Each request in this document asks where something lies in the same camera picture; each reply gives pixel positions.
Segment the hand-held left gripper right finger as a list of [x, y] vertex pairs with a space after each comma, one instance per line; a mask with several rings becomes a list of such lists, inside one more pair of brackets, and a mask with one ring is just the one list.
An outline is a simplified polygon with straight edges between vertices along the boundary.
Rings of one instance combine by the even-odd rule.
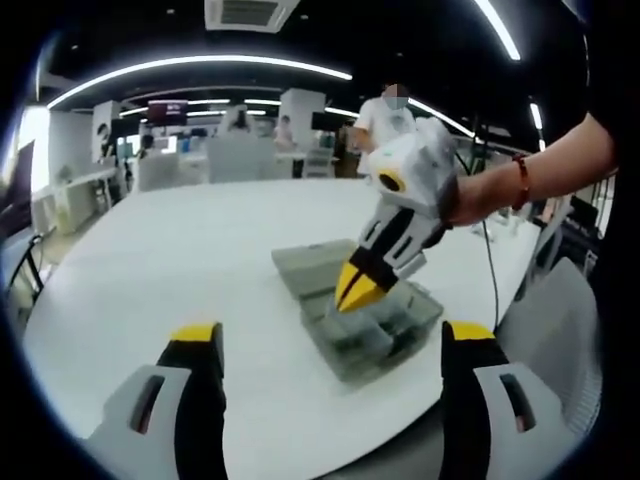
[[441, 479], [545, 479], [568, 455], [559, 397], [482, 325], [441, 332]]

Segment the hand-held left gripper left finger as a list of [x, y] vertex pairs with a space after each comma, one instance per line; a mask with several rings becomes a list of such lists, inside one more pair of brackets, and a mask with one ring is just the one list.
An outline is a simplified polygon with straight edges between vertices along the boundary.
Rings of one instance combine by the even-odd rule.
[[225, 479], [223, 327], [179, 328], [108, 398], [86, 441], [116, 479]]

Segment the person's right hand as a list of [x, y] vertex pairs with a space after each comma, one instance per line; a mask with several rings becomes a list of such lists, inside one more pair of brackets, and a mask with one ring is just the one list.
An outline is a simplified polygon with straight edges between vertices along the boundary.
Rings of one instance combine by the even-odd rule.
[[451, 227], [480, 222], [504, 207], [521, 203], [526, 181], [519, 161], [474, 175], [460, 176], [453, 204], [445, 216]]

